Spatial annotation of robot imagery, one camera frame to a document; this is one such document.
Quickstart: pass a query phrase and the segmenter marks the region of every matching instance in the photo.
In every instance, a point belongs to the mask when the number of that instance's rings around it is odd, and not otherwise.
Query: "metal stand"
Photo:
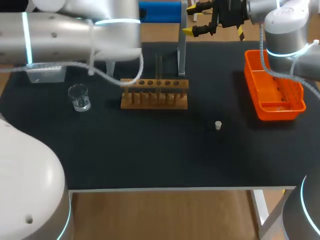
[[[187,37],[184,34],[182,29],[187,28],[187,11],[188,8],[188,0],[181,0],[181,22],[179,28],[179,40],[178,40],[178,75],[185,76],[185,68],[186,68],[186,45],[187,45]]]

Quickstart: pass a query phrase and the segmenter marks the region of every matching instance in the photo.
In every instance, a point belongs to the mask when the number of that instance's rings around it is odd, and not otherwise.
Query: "small white cap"
[[[220,122],[220,121],[215,122],[215,129],[216,130],[220,130],[221,126],[222,126],[222,122]]]

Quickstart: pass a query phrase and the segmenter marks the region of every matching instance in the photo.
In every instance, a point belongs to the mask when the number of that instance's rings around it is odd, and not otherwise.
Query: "white table frame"
[[[70,199],[74,193],[116,193],[116,192],[159,192],[159,191],[250,191],[255,210],[256,221],[259,227],[260,240],[272,240],[272,236],[283,228],[282,209],[284,203],[295,186],[275,187],[155,187],[155,188],[115,188],[115,189],[88,189],[69,190]],[[269,214],[263,190],[284,190],[279,203]]]

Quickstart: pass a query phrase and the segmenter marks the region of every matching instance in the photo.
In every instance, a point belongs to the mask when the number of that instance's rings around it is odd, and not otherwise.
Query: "clear plastic container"
[[[66,66],[54,66],[38,69],[28,69],[26,73],[33,84],[40,83],[63,83],[66,77]]]

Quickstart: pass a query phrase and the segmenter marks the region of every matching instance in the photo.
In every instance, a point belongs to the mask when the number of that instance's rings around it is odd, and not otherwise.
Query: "black tabletop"
[[[144,44],[143,77],[154,78],[156,53],[163,78],[176,76],[176,47]],[[244,77],[244,52],[258,47],[188,43],[188,110],[121,110],[118,86],[69,68],[65,83],[12,74],[0,112],[56,153],[72,190],[295,186],[319,161],[320,102],[305,90],[307,109],[296,120],[259,120]],[[138,66],[119,63],[115,77],[132,78]],[[75,83],[89,88],[87,112],[75,112],[68,99]]]

